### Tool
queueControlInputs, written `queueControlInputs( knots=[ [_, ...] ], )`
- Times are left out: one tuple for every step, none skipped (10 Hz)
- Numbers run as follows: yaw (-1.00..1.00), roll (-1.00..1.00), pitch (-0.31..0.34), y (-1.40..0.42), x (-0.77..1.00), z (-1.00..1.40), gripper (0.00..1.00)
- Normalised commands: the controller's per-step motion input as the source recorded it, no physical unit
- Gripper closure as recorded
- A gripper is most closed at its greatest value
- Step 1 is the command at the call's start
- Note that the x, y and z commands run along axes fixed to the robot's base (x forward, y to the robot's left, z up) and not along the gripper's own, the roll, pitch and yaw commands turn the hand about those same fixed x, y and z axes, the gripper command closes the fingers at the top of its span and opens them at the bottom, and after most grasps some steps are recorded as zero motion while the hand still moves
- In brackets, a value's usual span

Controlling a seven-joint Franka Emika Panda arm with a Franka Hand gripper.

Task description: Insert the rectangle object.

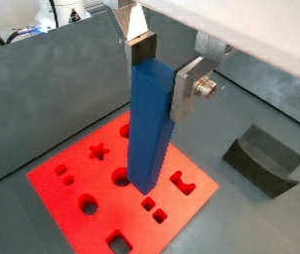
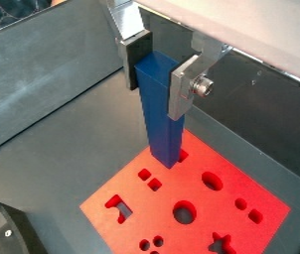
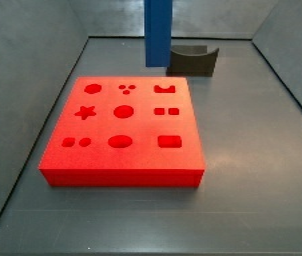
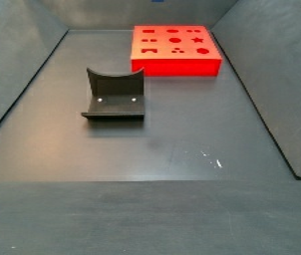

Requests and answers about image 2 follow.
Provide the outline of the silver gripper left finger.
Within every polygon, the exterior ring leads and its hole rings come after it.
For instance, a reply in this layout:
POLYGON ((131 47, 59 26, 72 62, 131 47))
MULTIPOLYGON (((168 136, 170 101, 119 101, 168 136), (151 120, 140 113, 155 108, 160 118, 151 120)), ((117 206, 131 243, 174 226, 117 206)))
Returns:
POLYGON ((135 64, 152 52, 152 33, 144 28, 138 4, 132 0, 99 0, 113 32, 123 61, 125 85, 138 87, 135 64))

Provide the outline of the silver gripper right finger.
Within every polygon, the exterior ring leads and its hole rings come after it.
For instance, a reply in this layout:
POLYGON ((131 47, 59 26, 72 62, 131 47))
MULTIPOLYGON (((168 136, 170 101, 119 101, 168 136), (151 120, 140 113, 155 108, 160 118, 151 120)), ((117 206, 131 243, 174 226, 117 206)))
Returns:
POLYGON ((206 97, 211 93, 214 82, 207 78, 207 72, 231 46, 200 32, 194 32, 191 48, 196 53, 170 73, 168 117, 174 121, 191 108, 194 95, 206 97))

